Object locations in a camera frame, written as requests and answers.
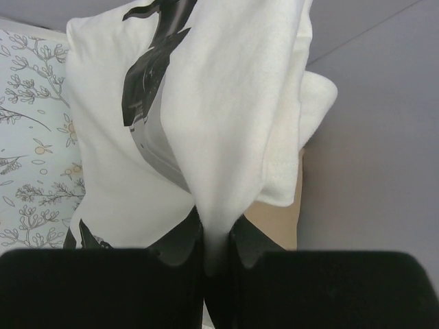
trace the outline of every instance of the white cloth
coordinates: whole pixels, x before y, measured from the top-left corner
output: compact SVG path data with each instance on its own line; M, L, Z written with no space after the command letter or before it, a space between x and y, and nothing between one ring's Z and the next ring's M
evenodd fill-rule
M214 273L254 200L291 204L299 150L337 94L329 80L305 74L311 2L198 1L146 124L132 135L123 126L124 80L150 50L158 15L122 17L151 1L70 21L67 78L87 188L74 235L83 219L111 245L153 243L193 202L164 175L191 192Z

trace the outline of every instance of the graphic print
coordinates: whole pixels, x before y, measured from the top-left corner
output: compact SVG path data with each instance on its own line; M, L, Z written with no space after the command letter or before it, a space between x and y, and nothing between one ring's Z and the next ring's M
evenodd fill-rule
M80 233L82 249L112 249L107 242L91 234L90 229L82 219L80 220ZM63 249L76 249L76 239L70 229L67 231Z
M123 17L147 19L160 15L158 27L150 50L143 54L128 70L123 86L123 124L134 131L134 124L147 119L148 112L157 96L171 53L183 41L190 28L182 30L197 0L154 0L145 7L132 8Z

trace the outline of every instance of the black padding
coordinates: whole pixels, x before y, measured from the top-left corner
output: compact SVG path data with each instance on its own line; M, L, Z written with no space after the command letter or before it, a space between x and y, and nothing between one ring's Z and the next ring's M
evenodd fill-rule
M193 211L148 249L8 252L0 328L201 328L202 234Z
M407 254L276 250L245 218L229 248L238 329L439 328L436 294Z

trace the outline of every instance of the black object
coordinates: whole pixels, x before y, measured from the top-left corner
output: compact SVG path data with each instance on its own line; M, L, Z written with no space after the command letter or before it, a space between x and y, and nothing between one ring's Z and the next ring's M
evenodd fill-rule
M0 328L200 329L202 235L194 209L147 249L8 252Z
M113 247L109 243L93 235L93 233L90 231L90 229L83 222L82 219L79 222L79 227L81 234L82 249L96 249L96 248L113 249ZM76 249L76 247L77 247L76 239L73 233L71 232L71 229L69 228L66 233L66 239L64 240L63 249Z
M438 299L407 254L286 252L245 217L229 248L222 282L233 288L222 304L234 307L208 303L217 329L439 328ZM221 293L218 282L211 290Z
M160 18L148 52L128 70L123 84L123 124L128 127L146 120L160 84L170 64L170 56L185 39L190 28L184 29L197 0L155 0L145 7L135 7L122 20L147 19L155 13Z

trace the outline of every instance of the printed design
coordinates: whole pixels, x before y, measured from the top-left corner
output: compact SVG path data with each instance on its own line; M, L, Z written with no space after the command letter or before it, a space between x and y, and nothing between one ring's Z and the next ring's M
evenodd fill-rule
M40 142L38 139L34 138L34 141L36 141L40 146L35 147L35 153L39 156L43 155L44 153L53 153L49 148L52 147L52 145L44 145L42 142Z
M89 228L85 225L82 219L80 220L80 234L82 249L113 249L111 245L103 239L91 234ZM69 229L67 231L66 239L64 240L64 249L76 249L76 244L76 239Z
M78 138L76 136L75 126L73 125L73 121L70 119L69 115L64 113L64 120L66 123L64 124L64 128L58 128L59 132L63 134L69 134L69 137L66 142L66 147L69 147L71 144L76 145Z
M36 232L37 229L57 223L59 212L51 212L50 210L41 211L37 213L36 208L30 208L26 205L19 210L20 226L18 229L13 228L11 230L4 230L0 233L0 238L3 238L5 242L1 245L9 247L16 245L17 247L28 247L32 249L52 247L59 248L62 245L62 238L64 232L56 232L54 227L51 227L49 231L43 236L41 233Z
M0 97L0 123L6 122L7 124L11 123L12 125L14 125L21 118L26 118L32 120L33 122L36 122L39 125L42 125L47 130L51 131L50 128L47 127L44 123L34 118L28 117L27 115L18 112L5 109L3 106L1 106L1 104L3 104L4 101L5 101L5 97Z
M40 38L33 36L20 36L14 34L9 39L13 42L12 49L16 51L25 51L26 54L32 54L42 64L31 65L28 58L24 56L15 56L12 61L14 66L11 67L12 71L21 71L29 69L37 73L40 77L43 77L50 86L48 88L43 85L35 85L33 79L21 80L20 77L15 74L11 76L12 81L8 82L14 89L18 89L17 92L7 88L6 94L10 96L9 100L12 103L16 103L19 100L33 104L35 99L54 99L56 101L62 101L65 106L69 108L69 104L62 96L62 84L64 83L63 77L57 77L54 73L54 67L50 64L52 60L56 60L59 63L65 63L67 50L62 45L57 44L54 49L50 49L47 45L39 47Z
M189 33L182 30L197 0L155 0L145 7L132 8L123 21L132 17L146 19L158 13L158 27L150 50L128 70L123 86L123 124L134 131L134 124L147 119L162 79L170 63L171 53Z
M66 148L65 136L76 140L63 88L66 54L56 42L0 30L0 254L62 247L85 194L82 171L71 165L81 163L77 143ZM64 125L68 134L58 130ZM71 168L72 179L60 168Z
M63 200L73 199L75 201L73 207L76 209L85 196L84 180L82 178L76 180L75 187L79 188L81 193L76 193L66 184L59 182L54 183L54 185L52 185L53 190L50 191L45 191L43 188L35 187L31 184L26 184L17 189L15 196L23 202L34 202L35 199L37 199L40 206L56 205Z
M64 170L64 173L62 173L61 176L67 176L70 178L70 180L73 180L72 175L82 173L82 164L72 162L72 165L73 166L71 168Z
M12 158L0 158L0 175L6 175L22 167L19 160L25 156L16 156Z

